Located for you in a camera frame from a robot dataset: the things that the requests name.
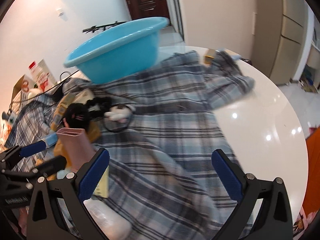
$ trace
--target white wall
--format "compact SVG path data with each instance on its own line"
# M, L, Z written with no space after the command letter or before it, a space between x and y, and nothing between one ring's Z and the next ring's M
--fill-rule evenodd
M180 0L186 44L252 53L256 0Z
M130 19L125 0L15 0L0 23L0 111L8 109L17 80L31 76L31 62L44 59L58 80L67 55L93 36L83 29Z

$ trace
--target white table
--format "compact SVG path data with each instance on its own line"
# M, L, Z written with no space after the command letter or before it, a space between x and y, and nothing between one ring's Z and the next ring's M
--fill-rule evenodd
M207 49L199 47L161 47L159 60L174 52L197 51L203 62ZM241 100L214 113L228 143L235 152L244 173L258 179L284 180L292 220L296 220L307 187L308 153L300 122L292 106L279 88L264 74L239 60L245 76L255 80L252 92ZM254 209L254 215L261 201Z

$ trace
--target pink container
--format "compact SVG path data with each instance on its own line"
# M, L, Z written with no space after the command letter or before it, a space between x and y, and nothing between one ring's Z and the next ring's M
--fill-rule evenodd
M68 153L73 171L78 171L96 153L84 129L62 128L57 136Z

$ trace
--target plaid blanket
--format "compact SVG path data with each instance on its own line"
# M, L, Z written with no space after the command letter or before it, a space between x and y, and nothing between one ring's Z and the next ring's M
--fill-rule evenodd
M99 199L132 224L128 239L212 239L217 233L236 202L214 171L211 153L220 148L237 160L213 110L253 86L227 54L206 67L195 51L107 84L71 79L64 85L65 93L89 88L95 96L136 108L127 130L110 133L100 126L94 143L111 157L109 198ZM44 96L25 106L6 146L27 145L47 134L53 109ZM17 169L30 170L44 155L22 160Z

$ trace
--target white plastic bag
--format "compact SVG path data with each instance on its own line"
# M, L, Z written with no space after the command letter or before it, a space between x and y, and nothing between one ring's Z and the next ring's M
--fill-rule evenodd
M84 205L90 215L110 240L124 240L131 231L131 224L100 200L88 199Z

